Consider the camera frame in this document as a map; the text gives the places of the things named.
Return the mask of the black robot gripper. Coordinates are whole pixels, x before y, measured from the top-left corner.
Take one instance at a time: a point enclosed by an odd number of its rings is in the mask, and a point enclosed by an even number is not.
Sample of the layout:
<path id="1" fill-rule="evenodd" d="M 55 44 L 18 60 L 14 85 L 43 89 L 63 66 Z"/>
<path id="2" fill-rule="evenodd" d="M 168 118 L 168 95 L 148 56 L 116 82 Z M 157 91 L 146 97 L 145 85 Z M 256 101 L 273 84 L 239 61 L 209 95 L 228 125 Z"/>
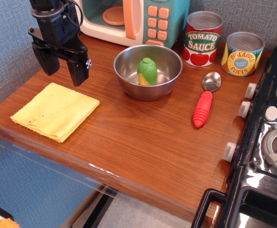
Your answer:
<path id="1" fill-rule="evenodd" d="M 79 40 L 82 14 L 75 1 L 32 1 L 31 14 L 38 28 L 30 28 L 32 48 L 44 72 L 51 76 L 60 68 L 59 58 L 67 61 L 75 87 L 89 78 L 87 47 Z"/>

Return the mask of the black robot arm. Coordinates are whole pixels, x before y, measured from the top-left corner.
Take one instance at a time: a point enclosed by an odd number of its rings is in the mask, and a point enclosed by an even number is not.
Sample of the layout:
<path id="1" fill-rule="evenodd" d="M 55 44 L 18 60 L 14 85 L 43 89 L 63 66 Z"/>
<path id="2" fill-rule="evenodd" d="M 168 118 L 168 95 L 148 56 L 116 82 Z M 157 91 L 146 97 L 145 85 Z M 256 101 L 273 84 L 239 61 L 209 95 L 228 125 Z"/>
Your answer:
<path id="1" fill-rule="evenodd" d="M 82 10 L 74 0 L 32 0 L 31 14 L 38 28 L 30 28 L 32 48 L 44 72 L 51 76 L 66 61 L 75 87 L 89 77 L 91 60 L 87 46 L 79 39 Z"/>

